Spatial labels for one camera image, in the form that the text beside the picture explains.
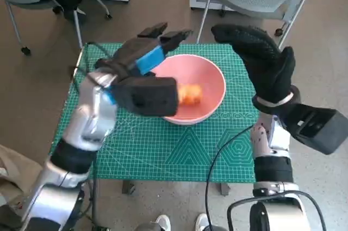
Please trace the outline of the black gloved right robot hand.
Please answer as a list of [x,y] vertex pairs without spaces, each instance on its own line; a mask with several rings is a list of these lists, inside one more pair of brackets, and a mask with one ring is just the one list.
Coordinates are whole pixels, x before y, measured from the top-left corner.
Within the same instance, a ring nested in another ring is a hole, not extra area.
[[280,50],[266,31],[253,26],[216,24],[211,32],[241,57],[257,97],[275,104],[290,94],[296,64],[291,46]]

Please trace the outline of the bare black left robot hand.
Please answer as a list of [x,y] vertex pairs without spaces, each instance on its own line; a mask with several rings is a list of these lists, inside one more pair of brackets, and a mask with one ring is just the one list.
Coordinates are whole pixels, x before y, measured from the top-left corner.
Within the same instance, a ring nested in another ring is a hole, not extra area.
[[166,33],[166,28],[166,22],[157,23],[123,43],[110,60],[113,69],[122,68],[132,75],[145,75],[192,34],[190,29]]

